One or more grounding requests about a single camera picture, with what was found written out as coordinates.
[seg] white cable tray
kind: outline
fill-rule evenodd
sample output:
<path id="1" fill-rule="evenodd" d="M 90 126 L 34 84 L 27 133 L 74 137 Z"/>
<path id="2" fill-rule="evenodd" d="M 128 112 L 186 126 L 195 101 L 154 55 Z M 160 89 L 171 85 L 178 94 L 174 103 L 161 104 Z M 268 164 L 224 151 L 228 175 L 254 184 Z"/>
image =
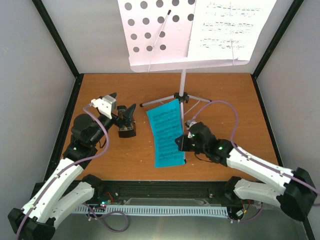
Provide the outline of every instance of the white cable tray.
<path id="1" fill-rule="evenodd" d="M 193 216 L 193 217 L 216 217 L 226 218 L 228 216 L 226 207 L 219 206 L 137 206 L 137 205 L 108 205 L 105 210 L 95 209 L 98 214 L 107 214 L 113 211 L 120 211 L 128 216 Z M 74 214 L 87 214 L 88 208 L 79 206 Z"/>

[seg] music stand tripod legs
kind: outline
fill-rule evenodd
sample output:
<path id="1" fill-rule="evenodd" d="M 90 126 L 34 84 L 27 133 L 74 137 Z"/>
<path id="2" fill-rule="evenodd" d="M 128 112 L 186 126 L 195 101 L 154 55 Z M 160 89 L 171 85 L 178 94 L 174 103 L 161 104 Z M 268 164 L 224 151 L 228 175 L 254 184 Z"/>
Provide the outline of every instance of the music stand tripod legs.
<path id="1" fill-rule="evenodd" d="M 187 74 L 186 70 L 183 69 L 182 72 L 181 72 L 179 92 L 176 92 L 174 95 L 171 95 L 171 96 L 167 96 L 167 97 L 163 97 L 163 98 L 160 98 L 160 99 L 157 99 L 157 100 L 141 103 L 140 107 L 145 107 L 145 106 L 148 106 L 148 105 L 151 105 L 151 104 L 156 104 L 156 103 L 163 103 L 162 101 L 166 101 L 166 100 L 170 100 L 170 99 L 179 99 L 180 112 L 181 112 L 181 114 L 180 114 L 181 124 L 182 124 L 182 127 L 184 127 L 184 125 L 185 125 L 184 115 L 186 113 L 188 113 L 192 108 L 194 108 L 200 102 L 205 102 L 205 103 L 210 103 L 211 102 L 211 100 L 209 100 L 209 99 L 188 95 L 185 92 L 186 74 Z M 198 102 L 192 108 L 190 108 L 186 113 L 184 113 L 184 101 L 185 101 L 185 103 L 188 103 L 189 99 L 198 100 Z"/>

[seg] black frame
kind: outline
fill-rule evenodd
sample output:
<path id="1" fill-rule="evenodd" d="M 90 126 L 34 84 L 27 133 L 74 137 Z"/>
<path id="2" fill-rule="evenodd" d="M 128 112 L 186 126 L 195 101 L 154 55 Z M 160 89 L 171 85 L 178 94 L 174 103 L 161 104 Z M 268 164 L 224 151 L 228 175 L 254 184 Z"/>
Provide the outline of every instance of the black frame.
<path id="1" fill-rule="evenodd" d="M 56 45 L 58 46 L 62 56 L 64 57 L 64 60 L 66 61 L 67 65 L 69 66 L 72 74 L 75 77 L 75 83 L 72 89 L 72 93 L 62 120 L 62 124 L 53 148 L 53 152 L 49 161 L 49 165 L 44 177 L 44 181 L 46 181 L 49 176 L 52 174 L 56 166 L 58 165 L 60 161 L 60 157 L 63 151 L 63 146 L 66 140 L 66 136 L 68 133 L 69 125 L 71 122 L 71 118 L 75 109 L 75 105 L 77 102 L 78 94 L 81 88 L 82 80 L 84 77 L 84 74 L 79 74 L 77 67 L 75 66 L 66 46 L 64 45 L 63 40 L 61 39 L 54 23 L 52 22 L 42 0 L 32 0 L 34 3 L 34 6 L 38 10 L 43 22 L 45 23 L 46 27 L 48 28 L 52 38 L 54 39 Z M 276 49 L 278 43 L 280 42 L 282 36 L 284 35 L 285 31 L 287 30 L 288 26 L 290 25 L 292 19 L 298 12 L 300 6 L 304 0 L 293 0 L 290 8 L 288 9 L 286 15 L 284 16 L 281 24 L 279 25 L 276 33 L 274 34 L 270 44 L 268 45 L 266 51 L 264 52 L 261 60 L 259 61 L 256 69 L 254 70 L 253 74 L 251 75 L 252 82 L 260 103 L 260 107 L 264 116 L 264 120 L 270 135 L 270 139 L 272 142 L 272 146 L 278 161 L 278 164 L 280 166 L 283 166 L 283 162 L 281 160 L 281 156 L 279 153 L 279 149 L 277 147 L 277 143 L 275 140 L 275 136 L 273 134 L 270 121 L 268 118 L 268 114 L 259 90 L 257 79 L 262 72 L 263 68 L 265 67 L 266 63 L 268 62 L 270 56 L 272 55 L 273 51 Z M 209 201 L 213 201 L 212 197 L 209 197 L 209 194 L 212 193 L 212 191 L 216 191 L 217 193 L 222 189 L 222 186 L 225 185 L 225 182 L 138 182 L 138 181 L 103 181 L 104 184 L 109 186 L 112 191 L 118 191 L 120 194 L 118 195 L 118 198 L 126 198 L 126 197 L 147 197 L 148 195 L 151 195 L 153 197 L 163 197 L 163 189 L 170 189 L 172 192 L 171 194 L 167 195 L 167 197 L 170 198 L 181 198 L 184 196 L 185 198 L 196 198 L 195 196 L 201 196 L 202 199 L 208 199 Z M 34 187 L 33 194 L 35 194 L 43 183 L 37 183 Z M 77 184 L 77 181 L 74 181 L 74 183 L 70 186 L 69 190 L 73 188 L 73 185 Z M 136 188 L 139 189 L 135 194 L 130 193 L 128 189 L 130 188 Z M 219 200 L 221 204 L 225 206 L 231 206 L 230 202 L 221 202 L 222 200 Z M 315 237 L 313 235 L 311 226 L 309 224 L 308 219 L 306 219 L 303 222 L 304 229 L 306 231 L 307 237 L 310 240 L 314 240 Z"/>

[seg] blue sheet music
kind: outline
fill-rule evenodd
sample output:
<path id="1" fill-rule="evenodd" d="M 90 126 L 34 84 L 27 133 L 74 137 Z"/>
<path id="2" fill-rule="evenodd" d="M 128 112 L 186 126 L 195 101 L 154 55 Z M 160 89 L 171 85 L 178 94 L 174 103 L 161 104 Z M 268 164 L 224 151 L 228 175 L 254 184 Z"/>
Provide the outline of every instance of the blue sheet music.
<path id="1" fill-rule="evenodd" d="M 146 113 L 154 138 L 155 167 L 184 165 L 184 153 L 178 151 L 178 146 L 175 143 L 175 139 L 183 134 L 179 100 L 173 100 Z"/>

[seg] perforated music stand panel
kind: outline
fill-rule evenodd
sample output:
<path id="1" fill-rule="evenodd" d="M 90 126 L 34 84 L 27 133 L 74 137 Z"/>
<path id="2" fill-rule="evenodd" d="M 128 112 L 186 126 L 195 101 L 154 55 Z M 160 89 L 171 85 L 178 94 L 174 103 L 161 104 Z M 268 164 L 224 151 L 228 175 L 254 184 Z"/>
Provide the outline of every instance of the perforated music stand panel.
<path id="1" fill-rule="evenodd" d="M 233 66 L 233 60 L 188 57 L 194 0 L 118 0 L 130 67 L 134 72 Z M 162 23 L 171 13 L 154 45 Z M 236 65 L 248 61 L 237 61 Z"/>

